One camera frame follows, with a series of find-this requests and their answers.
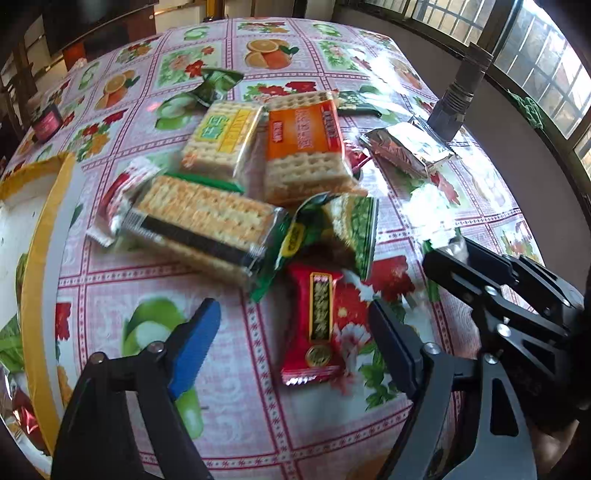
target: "cracker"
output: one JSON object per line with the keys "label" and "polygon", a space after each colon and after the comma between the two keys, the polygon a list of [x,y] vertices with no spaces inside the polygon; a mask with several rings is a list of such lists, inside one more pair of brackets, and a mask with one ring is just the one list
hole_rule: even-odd
{"label": "cracker", "polygon": [[236,193],[163,175],[152,181],[128,214],[129,218],[126,217],[123,229],[151,241],[201,272],[248,288],[255,274],[249,267],[224,260],[224,255],[200,251],[176,241],[175,237],[158,232],[155,235],[146,230],[144,220],[149,216],[214,240],[217,253],[233,248],[234,252],[236,249],[244,252],[245,257],[262,258],[281,212],[284,210]]}
{"label": "cracker", "polygon": [[316,193],[356,191],[333,100],[332,92],[306,92],[267,103],[265,201],[292,206]]}
{"label": "cracker", "polygon": [[183,149],[183,170],[243,183],[241,170],[261,113],[253,102],[214,102]]}

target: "green snack wrapper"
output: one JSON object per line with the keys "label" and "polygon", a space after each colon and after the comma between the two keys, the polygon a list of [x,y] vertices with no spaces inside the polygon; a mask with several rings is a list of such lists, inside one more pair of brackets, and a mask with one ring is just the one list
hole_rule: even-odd
{"label": "green snack wrapper", "polygon": [[366,97],[354,90],[339,92],[339,105],[336,109],[339,115],[375,115],[382,116],[382,112]]}
{"label": "green snack wrapper", "polygon": [[201,105],[208,108],[216,100],[224,100],[228,92],[244,78],[244,74],[234,70],[205,68],[201,69],[201,73],[203,83],[191,93]]}
{"label": "green snack wrapper", "polygon": [[21,329],[17,315],[0,330],[0,363],[10,373],[22,372],[25,368],[25,358],[22,352]]}
{"label": "green snack wrapper", "polygon": [[348,193],[309,198],[291,221],[277,264],[305,247],[326,246],[333,261],[366,280],[374,259],[378,202]]}

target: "floral tablecloth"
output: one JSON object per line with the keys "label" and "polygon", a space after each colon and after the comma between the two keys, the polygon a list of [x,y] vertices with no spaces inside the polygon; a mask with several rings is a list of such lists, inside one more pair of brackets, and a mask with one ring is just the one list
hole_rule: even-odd
{"label": "floral tablecloth", "polygon": [[[241,291],[132,242],[104,251],[85,238],[99,199],[132,158],[145,155],[163,166],[178,162],[203,112],[182,102],[160,107],[198,85],[205,66],[245,74],[229,94],[235,100],[264,102],[326,89],[374,95],[381,118],[341,117],[347,138],[412,114],[426,118],[437,101],[390,38],[301,19],[233,19],[176,28],[70,72],[47,95],[63,113],[61,131],[43,145],[33,144],[29,132],[4,174],[63,150],[75,153],[85,173],[56,298],[64,405],[90,354],[122,355],[124,326],[134,314],[166,311],[188,318],[203,298],[214,297],[223,319],[196,382],[203,431],[195,435],[214,477],[345,478],[389,450],[409,408],[365,327],[368,300],[381,295],[423,341],[473,356],[479,341],[469,309],[428,284],[421,269],[424,241],[445,242],[460,227],[466,237],[498,253],[541,261],[540,253],[503,179],[464,129],[452,143],[460,159],[426,181],[389,165],[366,164],[362,185],[381,201],[373,272],[364,284],[347,276],[335,307],[343,353],[357,356],[337,381],[281,385],[278,370],[291,316],[285,280],[254,304]],[[265,148],[263,125],[254,157],[264,157]],[[520,301],[511,291],[506,295]],[[459,399],[452,397],[450,428],[458,408]],[[131,414],[140,424],[137,408]],[[137,428],[136,436],[146,468],[157,471],[145,431]]]}

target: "window frame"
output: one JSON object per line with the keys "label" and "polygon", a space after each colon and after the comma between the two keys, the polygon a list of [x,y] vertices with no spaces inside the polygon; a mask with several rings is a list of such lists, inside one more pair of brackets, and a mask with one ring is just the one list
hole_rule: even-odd
{"label": "window frame", "polygon": [[[408,6],[412,1],[414,0],[406,0],[403,14],[384,7],[368,4],[365,0],[337,0],[337,4],[392,22],[438,45],[456,58],[464,58],[467,51],[466,45],[450,35],[413,18],[413,12],[408,12]],[[513,101],[509,96],[508,91],[515,93],[522,98],[529,96],[529,94],[505,72],[494,65],[494,61],[498,57],[498,54],[501,52],[509,34],[511,33],[511,28],[517,20],[517,15],[521,10],[523,1],[524,0],[496,0],[489,19],[487,20],[477,42],[479,47],[491,51],[494,57],[493,63],[485,75],[485,79],[505,95],[511,103],[513,103]],[[583,68],[585,68],[591,75],[591,70],[587,65],[587,58],[582,57],[579,53],[579,49],[573,46],[569,40],[568,33],[565,33],[562,29],[561,32],[579,57]],[[568,138],[562,134],[554,121],[551,120],[541,108],[540,112],[544,122],[544,131],[536,130],[536,133],[540,136],[542,141],[544,141],[567,177],[591,228],[591,179],[587,175],[587,172],[576,153],[577,145],[587,131],[591,129],[591,108],[585,113],[580,123],[575,127]]]}

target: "red snack package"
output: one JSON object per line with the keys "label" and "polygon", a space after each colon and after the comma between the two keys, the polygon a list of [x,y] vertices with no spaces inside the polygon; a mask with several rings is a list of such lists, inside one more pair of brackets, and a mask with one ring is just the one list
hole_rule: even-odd
{"label": "red snack package", "polygon": [[86,234],[103,247],[111,246],[135,198],[160,171],[146,157],[134,158],[106,191]]}
{"label": "red snack package", "polygon": [[35,412],[33,411],[31,400],[29,400],[29,397],[20,388],[17,388],[12,398],[12,412],[18,420],[21,430],[37,450],[41,450],[45,455],[49,455],[45,441],[41,436],[41,430]]}
{"label": "red snack package", "polygon": [[351,170],[353,173],[357,173],[361,170],[369,160],[371,160],[371,154],[367,148],[360,147],[354,140],[346,139],[343,141],[345,146],[345,157],[351,163]]}
{"label": "red snack package", "polygon": [[297,284],[297,302],[281,379],[285,385],[329,380],[345,367],[332,345],[335,286],[343,274],[297,262],[287,270]]}

